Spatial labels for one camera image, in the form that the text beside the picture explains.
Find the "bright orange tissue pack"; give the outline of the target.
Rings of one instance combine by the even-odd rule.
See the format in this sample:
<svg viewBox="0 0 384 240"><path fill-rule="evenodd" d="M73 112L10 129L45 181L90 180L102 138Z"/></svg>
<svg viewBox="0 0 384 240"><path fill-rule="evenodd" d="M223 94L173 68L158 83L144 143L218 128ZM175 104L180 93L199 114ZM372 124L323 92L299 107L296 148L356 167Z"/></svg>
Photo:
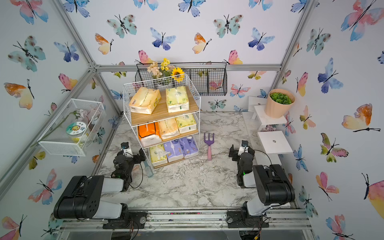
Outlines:
<svg viewBox="0 0 384 240"><path fill-rule="evenodd" d="M137 129L139 140L144 148L148 148L162 142L158 122L140 125Z"/></svg>

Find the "yellow-green tissue pack top shelf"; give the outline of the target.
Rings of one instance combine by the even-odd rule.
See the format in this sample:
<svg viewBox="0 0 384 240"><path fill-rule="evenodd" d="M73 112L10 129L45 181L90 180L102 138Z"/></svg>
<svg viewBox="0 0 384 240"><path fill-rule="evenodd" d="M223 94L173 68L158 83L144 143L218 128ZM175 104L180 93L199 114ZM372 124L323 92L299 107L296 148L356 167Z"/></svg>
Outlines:
<svg viewBox="0 0 384 240"><path fill-rule="evenodd" d="M188 111L190 104L186 87L166 89L166 103L168 113Z"/></svg>

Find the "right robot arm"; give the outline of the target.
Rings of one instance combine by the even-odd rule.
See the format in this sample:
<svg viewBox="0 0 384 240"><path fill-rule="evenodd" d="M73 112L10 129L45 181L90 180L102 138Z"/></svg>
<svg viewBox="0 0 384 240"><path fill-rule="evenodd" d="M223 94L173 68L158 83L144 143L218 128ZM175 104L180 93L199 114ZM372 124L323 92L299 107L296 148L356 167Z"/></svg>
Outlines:
<svg viewBox="0 0 384 240"><path fill-rule="evenodd" d="M279 164L255 165L256 150L241 144L239 149L231 146L229 157L237 163L236 180L244 189L256 189L257 196L242 206L242 218L261 217L273 207L293 203L295 190Z"/></svg>

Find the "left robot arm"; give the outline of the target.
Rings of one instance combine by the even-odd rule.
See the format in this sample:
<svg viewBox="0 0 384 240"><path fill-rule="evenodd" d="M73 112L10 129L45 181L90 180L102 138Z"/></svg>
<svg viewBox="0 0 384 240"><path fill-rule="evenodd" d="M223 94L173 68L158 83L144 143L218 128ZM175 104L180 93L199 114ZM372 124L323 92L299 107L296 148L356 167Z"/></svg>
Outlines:
<svg viewBox="0 0 384 240"><path fill-rule="evenodd" d="M103 194L126 192L133 181L135 165L146 160L143 149L133 155L130 149L121 150L114 159L115 170L110 177L74 176L56 203L53 215L57 219L119 219L123 204L102 201Z"/></svg>

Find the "orange-yellow tissue pack top shelf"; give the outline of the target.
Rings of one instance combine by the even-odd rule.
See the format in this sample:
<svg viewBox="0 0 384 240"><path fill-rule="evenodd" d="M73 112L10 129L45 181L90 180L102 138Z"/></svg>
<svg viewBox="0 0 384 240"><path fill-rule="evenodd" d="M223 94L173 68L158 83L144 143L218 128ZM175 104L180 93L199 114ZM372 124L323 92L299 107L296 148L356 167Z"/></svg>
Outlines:
<svg viewBox="0 0 384 240"><path fill-rule="evenodd" d="M129 108L132 113L151 115L161 98L160 90L141 87L132 97Z"/></svg>

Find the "pale orange tissue pack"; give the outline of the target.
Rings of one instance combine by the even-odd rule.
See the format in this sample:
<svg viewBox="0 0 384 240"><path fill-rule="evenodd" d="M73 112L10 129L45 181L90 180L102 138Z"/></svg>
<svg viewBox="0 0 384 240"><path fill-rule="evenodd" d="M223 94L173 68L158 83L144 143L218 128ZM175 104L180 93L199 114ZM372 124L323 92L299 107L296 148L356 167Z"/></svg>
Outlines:
<svg viewBox="0 0 384 240"><path fill-rule="evenodd" d="M180 135L180 131L175 118L158 122L161 139L167 140Z"/></svg>

